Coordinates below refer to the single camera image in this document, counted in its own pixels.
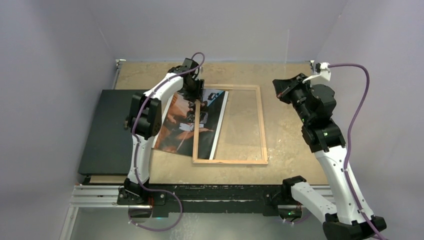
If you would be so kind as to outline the clear acrylic sheet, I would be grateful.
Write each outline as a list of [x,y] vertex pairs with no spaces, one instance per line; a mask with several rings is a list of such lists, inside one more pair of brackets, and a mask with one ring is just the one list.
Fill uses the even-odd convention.
[[314,59],[314,53],[308,42],[298,34],[295,29],[288,28],[286,31],[286,45],[285,45],[285,63],[289,64],[303,64],[307,66],[305,75],[311,75],[313,72],[311,67],[311,60]]

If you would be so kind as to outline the colour photo print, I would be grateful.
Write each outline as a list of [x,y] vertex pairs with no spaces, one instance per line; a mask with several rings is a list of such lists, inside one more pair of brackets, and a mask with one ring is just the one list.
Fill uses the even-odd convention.
[[[218,144],[229,92],[204,89],[200,98],[197,158],[213,160]],[[196,104],[180,90],[169,99],[162,127],[153,148],[191,157],[193,155]]]

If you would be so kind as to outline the white wooden picture frame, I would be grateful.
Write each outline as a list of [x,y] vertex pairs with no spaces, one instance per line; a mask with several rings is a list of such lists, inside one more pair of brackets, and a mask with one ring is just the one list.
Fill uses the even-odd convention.
[[206,89],[227,91],[218,121],[212,159],[199,158],[200,111],[195,111],[192,162],[211,166],[266,166],[268,148],[261,87],[254,84],[206,84]]

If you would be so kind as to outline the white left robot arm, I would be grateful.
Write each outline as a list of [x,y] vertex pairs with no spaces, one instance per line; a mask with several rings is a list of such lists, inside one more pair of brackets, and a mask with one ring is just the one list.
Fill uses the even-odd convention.
[[181,65],[169,69],[153,88],[132,96],[127,117],[132,138],[132,155],[123,186],[130,199],[138,205],[149,199],[149,191],[144,183],[150,178],[151,149],[162,127],[162,102],[169,100],[180,90],[184,91],[184,96],[189,100],[198,100],[204,87],[204,80],[199,79],[202,65],[202,62],[185,58]]

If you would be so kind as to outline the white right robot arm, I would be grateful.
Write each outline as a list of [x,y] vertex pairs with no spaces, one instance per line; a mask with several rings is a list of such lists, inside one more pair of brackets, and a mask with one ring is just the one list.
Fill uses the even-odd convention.
[[311,85],[303,73],[289,79],[274,79],[276,97],[292,105],[302,122],[302,137],[323,169],[334,200],[329,201],[302,176],[284,179],[280,196],[288,204],[305,206],[322,224],[328,240],[379,238],[387,228],[366,202],[347,161],[346,141],[332,120],[337,105],[327,85]]

